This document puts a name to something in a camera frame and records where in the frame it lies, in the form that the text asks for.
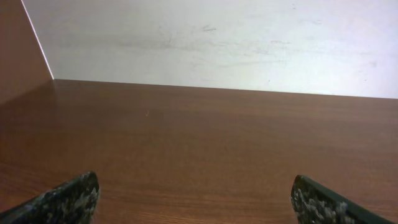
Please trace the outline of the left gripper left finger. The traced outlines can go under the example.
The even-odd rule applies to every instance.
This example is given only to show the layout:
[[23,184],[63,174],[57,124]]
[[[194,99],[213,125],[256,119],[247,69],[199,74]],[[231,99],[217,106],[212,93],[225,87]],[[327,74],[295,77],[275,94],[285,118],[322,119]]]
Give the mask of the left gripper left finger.
[[100,199],[93,171],[1,212],[1,224],[90,224]]

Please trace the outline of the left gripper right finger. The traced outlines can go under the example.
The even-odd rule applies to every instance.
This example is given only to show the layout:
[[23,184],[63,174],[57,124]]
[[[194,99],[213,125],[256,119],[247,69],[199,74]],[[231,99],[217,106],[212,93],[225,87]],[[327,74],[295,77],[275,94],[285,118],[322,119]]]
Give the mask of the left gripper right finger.
[[299,224],[393,224],[304,175],[297,175],[290,201]]

